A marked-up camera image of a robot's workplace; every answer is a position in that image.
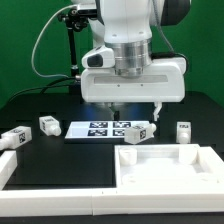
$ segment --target black panel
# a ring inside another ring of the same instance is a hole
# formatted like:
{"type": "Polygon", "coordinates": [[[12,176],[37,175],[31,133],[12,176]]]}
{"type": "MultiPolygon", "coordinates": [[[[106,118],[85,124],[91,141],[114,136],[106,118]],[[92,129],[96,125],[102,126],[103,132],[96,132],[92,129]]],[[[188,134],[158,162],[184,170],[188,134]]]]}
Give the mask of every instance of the black panel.
{"type": "Polygon", "coordinates": [[[90,56],[87,59],[87,64],[91,68],[98,68],[103,66],[103,57],[100,54],[90,56]]]}
{"type": "Polygon", "coordinates": [[[161,25],[178,24],[188,14],[190,6],[190,0],[165,0],[161,25]]]}

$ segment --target cable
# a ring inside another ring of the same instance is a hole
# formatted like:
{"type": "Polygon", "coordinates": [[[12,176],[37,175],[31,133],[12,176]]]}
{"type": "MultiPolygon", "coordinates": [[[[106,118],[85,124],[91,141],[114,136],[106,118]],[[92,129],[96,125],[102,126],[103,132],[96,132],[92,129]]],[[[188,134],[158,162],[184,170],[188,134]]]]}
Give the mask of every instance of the cable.
{"type": "Polygon", "coordinates": [[[44,89],[44,88],[47,88],[47,89],[53,89],[53,88],[60,88],[60,87],[68,87],[70,86],[70,84],[66,84],[66,85],[59,85],[59,86],[44,86],[44,87],[35,87],[35,88],[30,88],[30,89],[24,89],[22,91],[19,91],[15,94],[13,94],[9,100],[7,101],[7,103],[11,102],[14,98],[16,98],[17,96],[25,93],[25,92],[30,92],[30,91],[35,91],[35,90],[40,90],[40,89],[44,89]]]}
{"type": "Polygon", "coordinates": [[[47,84],[47,86],[45,88],[43,88],[40,93],[41,94],[45,93],[45,91],[48,89],[49,86],[53,86],[53,85],[55,85],[59,82],[65,82],[65,81],[68,81],[68,80],[74,80],[75,81],[76,79],[75,78],[61,78],[61,79],[55,80],[55,81],[47,84]]]}
{"type": "Polygon", "coordinates": [[[74,5],[69,5],[69,6],[66,6],[62,9],[60,9],[59,11],[57,11],[49,20],[48,22],[46,23],[46,25],[44,26],[44,28],[42,29],[42,31],[40,32],[38,38],[37,38],[37,41],[33,47],[33,52],[32,52],[32,57],[31,57],[31,65],[32,65],[32,69],[33,71],[40,77],[43,77],[43,78],[55,78],[55,77],[67,77],[67,75],[63,75],[63,74],[55,74],[55,75],[43,75],[43,74],[40,74],[37,70],[36,70],[36,67],[35,67],[35,54],[36,54],[36,50],[37,50],[37,47],[39,45],[39,42],[45,32],[45,30],[47,29],[47,27],[49,26],[49,24],[52,22],[52,20],[59,14],[61,13],[62,11],[66,10],[66,9],[71,9],[72,7],[74,7],[74,5]]]}
{"type": "Polygon", "coordinates": [[[156,19],[156,27],[157,27],[157,30],[158,30],[161,38],[163,39],[163,41],[165,42],[165,44],[169,48],[170,52],[174,52],[173,46],[171,45],[171,43],[169,42],[169,40],[166,38],[165,34],[163,33],[162,27],[160,25],[160,22],[159,22],[160,19],[159,19],[157,2],[156,2],[156,0],[152,0],[152,2],[153,2],[154,12],[155,12],[155,19],[156,19]]]}

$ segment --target white object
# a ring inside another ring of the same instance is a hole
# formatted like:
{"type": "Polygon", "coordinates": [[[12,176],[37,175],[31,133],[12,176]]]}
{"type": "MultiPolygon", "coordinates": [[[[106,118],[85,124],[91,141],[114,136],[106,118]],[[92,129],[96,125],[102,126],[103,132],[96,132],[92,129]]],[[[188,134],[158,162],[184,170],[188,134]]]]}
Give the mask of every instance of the white object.
{"type": "Polygon", "coordinates": [[[105,46],[94,48],[82,58],[82,65],[84,68],[111,68],[115,65],[114,51],[111,48],[107,48],[105,46]],[[97,61],[99,60],[97,60],[97,58],[99,57],[102,60],[101,66],[97,66],[97,61]],[[91,63],[89,63],[90,59],[92,59],[91,61],[95,63],[94,66],[91,66],[91,63]]]}
{"type": "Polygon", "coordinates": [[[0,150],[16,149],[19,146],[32,140],[31,128],[19,126],[11,131],[5,132],[1,135],[0,150]]]}
{"type": "Polygon", "coordinates": [[[196,163],[198,155],[198,147],[189,148],[186,145],[182,145],[179,148],[179,162],[186,165],[192,165],[196,163]]]}
{"type": "Polygon", "coordinates": [[[0,191],[4,188],[7,181],[17,167],[15,151],[4,152],[0,157],[0,191]]]}
{"type": "Polygon", "coordinates": [[[149,138],[154,137],[153,133],[156,131],[155,124],[137,124],[130,128],[125,129],[124,141],[130,144],[138,144],[139,142],[145,141],[149,138]]]}
{"type": "MultiPolygon", "coordinates": [[[[0,216],[224,212],[223,161],[211,147],[189,144],[198,157],[186,166],[179,163],[180,147],[135,146],[137,163],[123,166],[119,151],[133,146],[115,146],[115,188],[0,191],[0,216]]],[[[16,157],[6,157],[0,170],[14,161],[11,174],[16,157]]]]}
{"type": "Polygon", "coordinates": [[[137,150],[135,148],[122,148],[119,151],[119,156],[123,166],[133,166],[137,163],[137,150]]]}
{"type": "Polygon", "coordinates": [[[177,122],[176,142],[180,144],[189,144],[191,142],[191,123],[177,122]]]}
{"type": "Polygon", "coordinates": [[[40,129],[47,135],[59,136],[61,134],[61,128],[59,121],[52,116],[39,118],[40,129]]]}
{"type": "Polygon", "coordinates": [[[149,26],[152,1],[101,0],[100,4],[105,42],[132,43],[152,37],[149,26]]]}
{"type": "Polygon", "coordinates": [[[98,20],[89,19],[89,24],[93,33],[93,47],[104,45],[105,27],[98,20]]]}
{"type": "Polygon", "coordinates": [[[86,102],[179,102],[184,98],[183,58],[157,59],[138,78],[124,78],[113,68],[86,69],[81,90],[86,102]]]}

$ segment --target white foam block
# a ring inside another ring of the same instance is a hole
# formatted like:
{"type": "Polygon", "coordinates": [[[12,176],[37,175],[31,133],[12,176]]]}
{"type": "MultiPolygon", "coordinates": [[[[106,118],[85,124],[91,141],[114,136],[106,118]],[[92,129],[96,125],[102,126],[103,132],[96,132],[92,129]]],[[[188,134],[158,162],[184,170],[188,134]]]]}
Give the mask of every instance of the white foam block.
{"type": "Polygon", "coordinates": [[[179,162],[186,165],[192,165],[197,161],[198,147],[188,147],[181,145],[179,148],[179,162]]]}
{"type": "Polygon", "coordinates": [[[0,157],[0,190],[2,190],[17,167],[15,151],[4,152],[0,157]]]}
{"type": "Polygon", "coordinates": [[[122,148],[119,151],[120,163],[123,166],[133,166],[137,163],[137,149],[122,148]]]}

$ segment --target white block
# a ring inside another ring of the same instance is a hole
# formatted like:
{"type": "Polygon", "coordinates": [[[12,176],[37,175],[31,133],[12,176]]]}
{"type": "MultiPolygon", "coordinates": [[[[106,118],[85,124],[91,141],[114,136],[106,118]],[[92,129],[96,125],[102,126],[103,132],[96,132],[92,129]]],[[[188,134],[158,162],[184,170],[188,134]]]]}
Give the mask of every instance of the white block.
{"type": "Polygon", "coordinates": [[[59,122],[52,116],[40,117],[40,129],[47,135],[59,136],[61,128],[59,122]]]}
{"type": "Polygon", "coordinates": [[[0,157],[0,190],[2,190],[17,167],[15,151],[4,152],[0,157]]]}
{"type": "Polygon", "coordinates": [[[5,132],[0,139],[0,150],[16,149],[32,140],[31,128],[19,126],[11,131],[5,132]]]}
{"type": "Polygon", "coordinates": [[[190,122],[177,122],[176,142],[180,144],[191,143],[191,123],[190,122]]]}
{"type": "Polygon", "coordinates": [[[133,145],[138,144],[139,142],[154,137],[153,133],[155,132],[155,130],[155,124],[137,124],[125,129],[124,141],[133,145]]]}

